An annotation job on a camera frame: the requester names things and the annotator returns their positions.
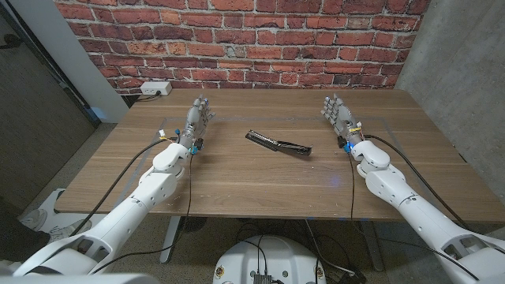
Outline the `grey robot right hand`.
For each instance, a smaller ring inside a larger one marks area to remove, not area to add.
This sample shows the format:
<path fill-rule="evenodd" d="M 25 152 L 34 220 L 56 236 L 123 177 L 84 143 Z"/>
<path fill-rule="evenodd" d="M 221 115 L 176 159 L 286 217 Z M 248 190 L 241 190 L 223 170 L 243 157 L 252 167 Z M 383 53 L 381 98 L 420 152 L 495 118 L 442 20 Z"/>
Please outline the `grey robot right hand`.
<path fill-rule="evenodd" d="M 363 141 L 361 123 L 357 121 L 347 105 L 336 94 L 324 99 L 321 114 L 330 122 L 338 137 L 351 148 Z"/>

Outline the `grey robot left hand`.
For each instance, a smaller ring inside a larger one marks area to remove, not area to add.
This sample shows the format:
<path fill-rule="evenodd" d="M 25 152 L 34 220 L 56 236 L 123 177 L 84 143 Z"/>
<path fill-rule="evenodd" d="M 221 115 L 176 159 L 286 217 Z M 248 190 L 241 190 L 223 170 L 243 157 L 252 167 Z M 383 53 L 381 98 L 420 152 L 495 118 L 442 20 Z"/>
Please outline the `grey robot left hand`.
<path fill-rule="evenodd" d="M 208 99 L 200 94 L 190 107 L 185 127 L 181 132 L 179 144 L 189 148 L 196 140 L 203 138 L 208 123 L 215 116 L 211 111 Z"/>

